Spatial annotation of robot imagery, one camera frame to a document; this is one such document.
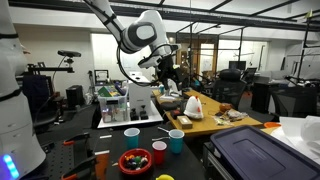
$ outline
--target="candy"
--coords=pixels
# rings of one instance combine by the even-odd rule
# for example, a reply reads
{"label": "candy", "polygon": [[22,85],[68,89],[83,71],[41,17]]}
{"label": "candy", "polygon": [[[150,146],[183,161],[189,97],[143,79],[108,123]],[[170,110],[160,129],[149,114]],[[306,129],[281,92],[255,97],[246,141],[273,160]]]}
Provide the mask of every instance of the candy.
{"label": "candy", "polygon": [[124,167],[130,170],[139,170],[148,164],[147,156],[125,156]]}

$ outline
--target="teal cup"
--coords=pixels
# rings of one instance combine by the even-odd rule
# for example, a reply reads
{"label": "teal cup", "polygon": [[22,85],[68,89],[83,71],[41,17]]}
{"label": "teal cup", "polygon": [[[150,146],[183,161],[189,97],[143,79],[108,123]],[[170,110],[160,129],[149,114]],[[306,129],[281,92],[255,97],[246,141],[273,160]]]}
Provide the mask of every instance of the teal cup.
{"label": "teal cup", "polygon": [[161,94],[164,94],[164,86],[163,86],[163,85],[160,85],[160,86],[159,86],[159,90],[160,90],[160,93],[161,93]]}
{"label": "teal cup", "polygon": [[183,146],[184,132],[178,129],[169,131],[170,150],[174,154],[180,154]]}
{"label": "teal cup", "polygon": [[128,150],[138,148],[139,134],[140,134],[140,130],[138,128],[129,128],[124,131]]}

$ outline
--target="cardboard box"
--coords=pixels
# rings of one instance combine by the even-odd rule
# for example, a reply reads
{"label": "cardboard box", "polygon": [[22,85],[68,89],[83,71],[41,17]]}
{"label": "cardboard box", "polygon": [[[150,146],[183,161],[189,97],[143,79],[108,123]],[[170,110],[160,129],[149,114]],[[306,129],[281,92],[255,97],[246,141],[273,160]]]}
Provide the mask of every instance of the cardboard box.
{"label": "cardboard box", "polygon": [[182,129],[192,129],[192,122],[187,116],[178,116],[178,122]]}

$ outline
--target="plastic container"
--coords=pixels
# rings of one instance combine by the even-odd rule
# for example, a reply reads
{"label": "plastic container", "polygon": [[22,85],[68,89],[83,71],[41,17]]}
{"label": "plastic container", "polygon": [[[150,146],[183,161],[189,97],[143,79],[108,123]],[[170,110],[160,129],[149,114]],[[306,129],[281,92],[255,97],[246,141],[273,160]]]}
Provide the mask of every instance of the plastic container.
{"label": "plastic container", "polygon": [[124,96],[101,97],[98,96],[103,122],[126,121],[128,114],[127,95]]}
{"label": "plastic container", "polygon": [[251,126],[211,136],[215,155],[235,179],[320,179],[320,165]]}

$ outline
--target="blue lid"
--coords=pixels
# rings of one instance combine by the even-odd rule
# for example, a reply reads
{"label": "blue lid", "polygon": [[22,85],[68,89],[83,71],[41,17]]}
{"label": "blue lid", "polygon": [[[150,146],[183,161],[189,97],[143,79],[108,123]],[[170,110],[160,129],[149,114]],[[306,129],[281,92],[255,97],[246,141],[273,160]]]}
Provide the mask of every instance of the blue lid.
{"label": "blue lid", "polygon": [[320,165],[251,126],[220,131],[211,142],[242,179],[320,179]]}

